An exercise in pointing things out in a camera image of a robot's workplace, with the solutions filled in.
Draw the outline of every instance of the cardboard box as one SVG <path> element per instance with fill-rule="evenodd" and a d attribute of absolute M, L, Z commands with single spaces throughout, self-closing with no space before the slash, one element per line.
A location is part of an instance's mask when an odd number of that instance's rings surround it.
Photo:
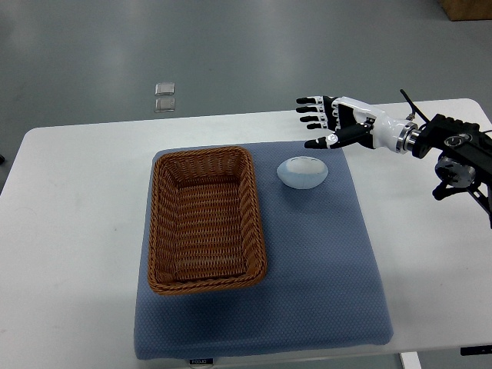
<path fill-rule="evenodd" d="M 451 21 L 492 19 L 492 0 L 439 0 Z"/>

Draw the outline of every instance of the robot finger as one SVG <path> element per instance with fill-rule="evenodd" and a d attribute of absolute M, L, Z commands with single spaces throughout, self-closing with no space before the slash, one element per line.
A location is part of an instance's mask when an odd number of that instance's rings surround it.
<path fill-rule="evenodd" d="M 324 113 L 324 105 L 309 105 L 309 106 L 301 106 L 296 108 L 295 111 L 297 113 Z"/>
<path fill-rule="evenodd" d="M 307 123 L 309 121 L 326 122 L 327 116 L 325 113 L 320 113 L 318 115 L 305 115 L 304 117 L 300 117 L 299 120 L 304 122 L 304 123 Z"/>
<path fill-rule="evenodd" d="M 298 104 L 324 104 L 323 96 L 308 96 L 306 98 L 298 98 L 296 102 Z"/>
<path fill-rule="evenodd" d="M 315 140 L 309 140 L 304 143 L 305 148 L 330 148 L 333 144 L 338 142 L 338 136 L 331 134 L 324 137 L 316 138 Z"/>
<path fill-rule="evenodd" d="M 328 123 L 326 121 L 323 121 L 321 123 L 311 123 L 307 125 L 307 129 L 316 129 L 316 128 L 328 129 Z"/>

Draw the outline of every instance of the white table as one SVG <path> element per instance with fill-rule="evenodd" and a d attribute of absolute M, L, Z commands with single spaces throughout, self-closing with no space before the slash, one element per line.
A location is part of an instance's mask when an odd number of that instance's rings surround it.
<path fill-rule="evenodd" d="M 418 105 L 430 118 L 440 112 L 490 128 L 471 100 Z M 379 106 L 394 117 L 409 112 Z M 277 111 L 30 131 L 0 196 L 0 367 L 186 366 L 139 362 L 133 351 L 151 160 L 166 148 L 322 135 L 298 119 Z M 438 151 L 423 160 L 360 145 L 344 153 L 383 279 L 391 342 L 216 365 L 492 343 L 492 231 L 469 195 L 434 200 Z"/>

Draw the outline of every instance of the cable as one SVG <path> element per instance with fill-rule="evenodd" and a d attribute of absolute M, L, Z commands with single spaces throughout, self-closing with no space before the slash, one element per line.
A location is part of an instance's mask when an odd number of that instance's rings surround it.
<path fill-rule="evenodd" d="M 407 92 L 405 92 L 403 89 L 401 89 L 400 92 L 403 95 L 403 97 L 405 98 L 405 100 L 407 100 L 407 103 L 411 106 L 411 108 L 412 108 L 412 114 L 417 113 L 425 121 L 426 124 L 427 123 L 430 123 L 431 121 L 429 120 L 429 118 L 426 117 L 424 115 L 424 113 L 414 104 L 414 102 L 410 100 L 410 98 L 407 95 Z"/>

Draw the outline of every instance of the robotic hand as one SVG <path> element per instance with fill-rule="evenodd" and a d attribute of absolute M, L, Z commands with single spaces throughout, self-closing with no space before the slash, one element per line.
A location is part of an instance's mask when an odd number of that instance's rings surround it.
<path fill-rule="evenodd" d="M 404 154 L 411 151 L 422 159 L 432 148 L 442 151 L 435 166 L 441 183 L 432 195 L 442 200 L 460 192 L 468 192 L 487 212 L 492 228 L 492 138 L 480 132 L 476 123 L 466 123 L 437 114 L 431 121 L 408 98 L 401 93 L 412 108 L 405 119 L 396 119 L 385 111 L 352 98 L 315 96 L 299 98 L 303 104 L 296 111 L 314 113 L 301 117 L 302 122 L 311 122 L 308 129 L 326 128 L 333 133 L 316 140 L 307 141 L 306 148 L 341 148 L 360 143 L 366 148 L 385 147 Z M 418 113 L 425 124 L 413 123 Z M 487 186 L 487 196 L 479 187 Z"/>

